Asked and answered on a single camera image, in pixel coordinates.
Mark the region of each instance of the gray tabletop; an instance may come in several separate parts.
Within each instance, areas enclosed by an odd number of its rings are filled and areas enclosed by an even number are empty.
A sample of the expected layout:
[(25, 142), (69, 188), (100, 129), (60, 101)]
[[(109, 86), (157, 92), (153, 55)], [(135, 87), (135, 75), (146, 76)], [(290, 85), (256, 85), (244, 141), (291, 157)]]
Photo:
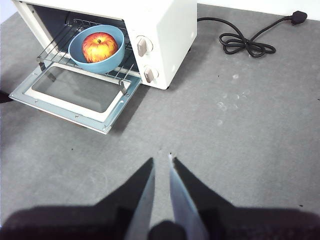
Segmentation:
[[(207, 5), (252, 36), (279, 16)], [(226, 55), (221, 23), (201, 22), (168, 90), (140, 86), (108, 135), (13, 101), (1, 104), (1, 220), (36, 205), (89, 205), (149, 157), (151, 224), (172, 219), (168, 153), (236, 206), (320, 214), (320, 22), (283, 22), (258, 40), (277, 52)], [(15, 14), (1, 25), (1, 89), (37, 67), (42, 48)]]

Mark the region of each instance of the wire rack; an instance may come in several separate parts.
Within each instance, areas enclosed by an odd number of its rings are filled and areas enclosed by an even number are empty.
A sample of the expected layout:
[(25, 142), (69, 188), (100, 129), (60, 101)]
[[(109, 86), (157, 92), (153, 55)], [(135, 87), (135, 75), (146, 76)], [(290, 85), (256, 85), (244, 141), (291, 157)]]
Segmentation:
[[(63, 65), (68, 65), (75, 68), (80, 68), (78, 65), (74, 63), (68, 53), (68, 47), (72, 39), (81, 31), (101, 25), (102, 23), (97, 23), (93, 21), (83, 20), (75, 18), (72, 21), (72, 24), (66, 24), (63, 29), (53, 38), (50, 44), (41, 52), (41, 54), (37, 57), (37, 61), (40, 66), (44, 61), (50, 61), (53, 63), (59, 63)], [(118, 27), (124, 35), (124, 43), (125, 43), (125, 54), (123, 61), (115, 70), (110, 72), (106, 72), (102, 74), (103, 76), (113, 77), (114, 79), (119, 80), (119, 84), (121, 80), (125, 80), (130, 72), (138, 73), (138, 66), (135, 59), (135, 55), (131, 46), (131, 42), (128, 36), (128, 31), (123, 26)]]

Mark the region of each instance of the open oven door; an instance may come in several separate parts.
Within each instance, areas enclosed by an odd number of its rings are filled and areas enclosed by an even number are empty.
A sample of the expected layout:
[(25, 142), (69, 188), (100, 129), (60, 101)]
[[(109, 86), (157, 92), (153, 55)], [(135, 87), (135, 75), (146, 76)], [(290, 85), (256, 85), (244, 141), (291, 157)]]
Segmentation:
[(10, 98), (107, 134), (140, 85), (130, 67), (95, 74), (58, 62), (44, 62), (11, 94)]

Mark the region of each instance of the black power cord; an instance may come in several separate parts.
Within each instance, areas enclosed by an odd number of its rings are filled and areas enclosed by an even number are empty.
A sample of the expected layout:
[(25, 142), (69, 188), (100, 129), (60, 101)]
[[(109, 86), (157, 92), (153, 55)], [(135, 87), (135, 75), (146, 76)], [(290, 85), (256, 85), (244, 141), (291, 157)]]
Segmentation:
[(295, 11), (291, 16), (284, 16), (278, 21), (275, 21), (274, 23), (270, 24), (269, 26), (265, 27), (261, 31), (257, 32), (251, 39), (247, 39), (244, 37), (242, 32), (231, 22), (228, 22), (221, 18), (216, 17), (201, 17), (198, 18), (198, 22), (200, 21), (216, 21), (220, 23), (224, 23), (232, 27), (237, 34), (235, 33), (223, 33), (219, 36), (219, 41), (223, 45), (223, 51), (226, 54), (235, 54), (243, 49), (246, 49), (248, 53), (254, 57), (259, 58), (262, 57), (264, 54), (274, 54), (276, 52), (276, 48), (272, 45), (257, 42), (254, 41), (260, 34), (263, 32), (269, 30), (273, 26), (277, 25), (278, 23), (281, 23), (282, 21), (288, 21), (291, 20), (291, 23), (293, 25), (302, 24), (307, 19), (307, 14), (302, 11)]

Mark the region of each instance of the red apple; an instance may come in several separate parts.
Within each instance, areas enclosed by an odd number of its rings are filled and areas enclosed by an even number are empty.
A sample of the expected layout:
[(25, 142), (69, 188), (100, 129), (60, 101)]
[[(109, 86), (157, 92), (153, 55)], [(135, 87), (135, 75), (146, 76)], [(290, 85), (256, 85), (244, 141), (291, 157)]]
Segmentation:
[(117, 50), (116, 40), (105, 32), (92, 33), (82, 43), (82, 52), (88, 63), (105, 60), (115, 54)]

